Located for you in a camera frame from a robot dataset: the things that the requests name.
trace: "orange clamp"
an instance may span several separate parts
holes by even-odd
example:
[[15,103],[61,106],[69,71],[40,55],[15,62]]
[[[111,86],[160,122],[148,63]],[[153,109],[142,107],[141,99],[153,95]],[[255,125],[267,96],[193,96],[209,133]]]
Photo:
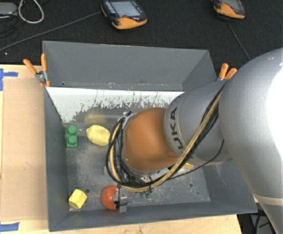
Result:
[[228,67],[229,67],[229,65],[227,63],[223,63],[223,65],[221,66],[221,69],[220,69],[218,80],[223,80],[225,78]]
[[236,68],[231,68],[226,74],[225,79],[230,79],[238,70]]

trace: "gray bin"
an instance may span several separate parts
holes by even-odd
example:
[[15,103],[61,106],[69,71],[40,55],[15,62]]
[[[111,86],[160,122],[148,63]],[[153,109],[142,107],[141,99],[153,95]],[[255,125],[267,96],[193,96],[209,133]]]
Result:
[[[233,161],[209,165],[166,181],[149,198],[126,192],[127,212],[103,207],[107,147],[90,143],[86,128],[109,130],[123,112],[168,107],[178,94],[217,78],[207,50],[44,41],[51,87],[44,90],[48,227],[64,231],[257,211]],[[78,147],[65,131],[77,127]],[[87,191],[80,210],[68,204],[74,189]]]

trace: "orange handheld controller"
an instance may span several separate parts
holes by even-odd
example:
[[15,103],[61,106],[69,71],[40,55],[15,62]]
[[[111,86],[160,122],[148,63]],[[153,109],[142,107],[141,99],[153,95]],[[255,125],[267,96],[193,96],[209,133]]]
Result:
[[103,0],[101,9],[118,30],[136,28],[148,21],[145,11],[134,0]]

